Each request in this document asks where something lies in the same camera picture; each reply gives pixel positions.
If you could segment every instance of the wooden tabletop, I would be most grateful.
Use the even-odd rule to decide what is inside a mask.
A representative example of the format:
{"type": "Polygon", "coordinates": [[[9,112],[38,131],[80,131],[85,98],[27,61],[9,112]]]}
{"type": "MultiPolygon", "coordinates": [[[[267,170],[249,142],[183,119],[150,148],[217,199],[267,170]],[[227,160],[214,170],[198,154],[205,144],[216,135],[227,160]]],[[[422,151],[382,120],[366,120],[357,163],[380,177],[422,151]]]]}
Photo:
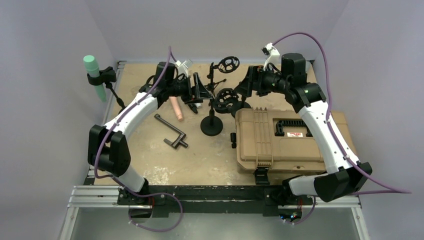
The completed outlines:
{"type": "MultiPolygon", "coordinates": [[[[229,74],[215,71],[214,81],[224,78],[215,92],[222,88],[234,88],[246,75],[250,64],[241,64],[229,74]]],[[[209,82],[209,64],[193,64],[190,74],[197,72],[204,85],[209,82]]],[[[130,103],[147,78],[154,75],[156,64],[127,63],[124,66],[118,95],[125,104],[130,103]]],[[[308,82],[316,83],[312,67],[308,71],[308,82]]],[[[236,132],[235,120],[230,114],[216,114],[223,122],[223,130],[217,136],[206,136],[201,132],[200,122],[209,113],[208,102],[202,103],[198,114],[178,99],[184,121],[179,122],[170,101],[165,102],[155,113],[187,134],[185,142],[188,148],[173,149],[164,142],[167,138],[174,141],[178,134],[154,118],[155,113],[147,117],[132,134],[128,141],[131,165],[143,175],[151,185],[255,185],[252,174],[237,172],[236,150],[231,148],[230,133],[236,132]]],[[[292,110],[284,95],[271,93],[268,96],[250,97],[246,101],[253,108],[292,110]]],[[[112,116],[120,108],[113,105],[112,116]]],[[[271,184],[281,184],[281,180],[293,177],[293,174],[268,174],[271,184]]],[[[115,185],[110,178],[96,179],[95,185],[115,185]]]]}

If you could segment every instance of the sticker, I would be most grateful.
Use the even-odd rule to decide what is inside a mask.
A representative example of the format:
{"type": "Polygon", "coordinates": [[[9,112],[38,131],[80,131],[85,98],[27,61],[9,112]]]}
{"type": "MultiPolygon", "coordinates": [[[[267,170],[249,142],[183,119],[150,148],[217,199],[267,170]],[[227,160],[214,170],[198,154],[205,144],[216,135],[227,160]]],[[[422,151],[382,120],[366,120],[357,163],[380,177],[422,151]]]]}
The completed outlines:
{"type": "Polygon", "coordinates": [[[287,137],[303,137],[304,134],[301,132],[288,132],[287,137]]]}

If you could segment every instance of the circular black holder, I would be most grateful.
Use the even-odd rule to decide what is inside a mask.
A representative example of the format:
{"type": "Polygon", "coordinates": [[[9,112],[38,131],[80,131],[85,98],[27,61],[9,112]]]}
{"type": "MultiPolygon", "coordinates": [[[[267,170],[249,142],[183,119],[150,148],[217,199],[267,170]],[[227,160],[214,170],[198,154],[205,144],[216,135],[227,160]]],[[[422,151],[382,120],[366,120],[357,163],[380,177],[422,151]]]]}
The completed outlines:
{"type": "Polygon", "coordinates": [[[250,108],[252,108],[252,107],[249,105],[249,103],[247,103],[247,102],[242,102],[242,101],[238,101],[238,102],[234,103],[234,104],[231,106],[231,109],[230,109],[229,111],[231,112],[231,116],[232,116],[233,118],[235,118],[235,117],[236,117],[236,112],[237,112],[238,110],[240,110],[240,109],[250,109],[250,108]]]}
{"type": "Polygon", "coordinates": [[[219,117],[215,116],[214,110],[210,110],[209,116],[203,118],[200,123],[202,133],[210,137],[220,134],[223,131],[223,128],[223,121],[219,117]]]}

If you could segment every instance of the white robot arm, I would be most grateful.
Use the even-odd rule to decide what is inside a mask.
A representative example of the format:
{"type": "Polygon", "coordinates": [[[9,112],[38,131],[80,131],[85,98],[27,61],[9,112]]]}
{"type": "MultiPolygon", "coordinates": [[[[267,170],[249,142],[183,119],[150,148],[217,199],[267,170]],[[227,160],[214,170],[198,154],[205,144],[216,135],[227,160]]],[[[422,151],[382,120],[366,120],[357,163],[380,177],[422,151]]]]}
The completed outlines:
{"type": "Polygon", "coordinates": [[[88,139],[88,163],[95,165],[97,151],[102,140],[106,133],[112,129],[107,139],[109,146],[103,146],[98,160],[98,168],[112,174],[114,178],[135,193],[140,193],[146,179],[130,165],[131,156],[127,143],[135,129],[169,97],[181,97],[185,104],[202,103],[203,100],[213,99],[196,72],[193,74],[194,86],[191,86],[188,75],[190,65],[190,60],[183,63],[179,61],[175,64],[170,63],[165,70],[164,79],[159,82],[151,94],[145,97],[165,67],[165,63],[160,62],[156,68],[153,84],[147,82],[143,85],[134,100],[114,119],[103,126],[94,125],[90,129],[88,139]],[[176,70],[181,73],[177,76],[178,81],[174,77],[176,70]]]}
{"type": "Polygon", "coordinates": [[[249,66],[246,77],[234,91],[243,97],[251,97],[252,91],[262,97],[269,93],[285,95],[285,100],[293,106],[312,133],[322,153],[326,173],[312,176],[297,176],[283,181],[280,194],[284,198],[292,196],[318,196],[330,202],[342,196],[357,192],[367,180],[352,167],[341,153],[333,138],[328,124],[347,152],[348,157],[367,174],[372,173],[369,163],[361,163],[348,147],[331,115],[326,119],[328,103],[326,96],[317,83],[307,82],[306,60],[299,53],[287,53],[281,56],[281,70],[268,68],[275,64],[275,57],[280,56],[272,44],[262,49],[268,57],[264,66],[249,66]]]}

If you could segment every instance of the white wall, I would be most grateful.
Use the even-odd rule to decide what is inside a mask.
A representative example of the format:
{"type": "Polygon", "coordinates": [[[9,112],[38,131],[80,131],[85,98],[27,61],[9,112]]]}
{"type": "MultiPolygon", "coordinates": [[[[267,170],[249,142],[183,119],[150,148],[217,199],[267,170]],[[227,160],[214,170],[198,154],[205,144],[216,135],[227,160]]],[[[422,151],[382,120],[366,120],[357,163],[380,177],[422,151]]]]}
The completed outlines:
{"type": "MultiPolygon", "coordinates": [[[[350,0],[325,43],[334,109],[346,113],[360,159],[413,192],[361,196],[371,239],[424,236],[423,23],[423,1],[350,0]]],[[[315,69],[323,83],[322,60],[315,69]]]]}
{"type": "MultiPolygon", "coordinates": [[[[348,0],[86,0],[118,60],[163,60],[168,45],[177,58],[196,61],[234,55],[262,60],[265,44],[295,31],[325,42],[348,0]]],[[[315,59],[304,36],[278,45],[315,59]]]]}
{"type": "Polygon", "coordinates": [[[3,0],[0,32],[0,238],[53,240],[105,109],[82,59],[114,59],[84,0],[3,0]]]}

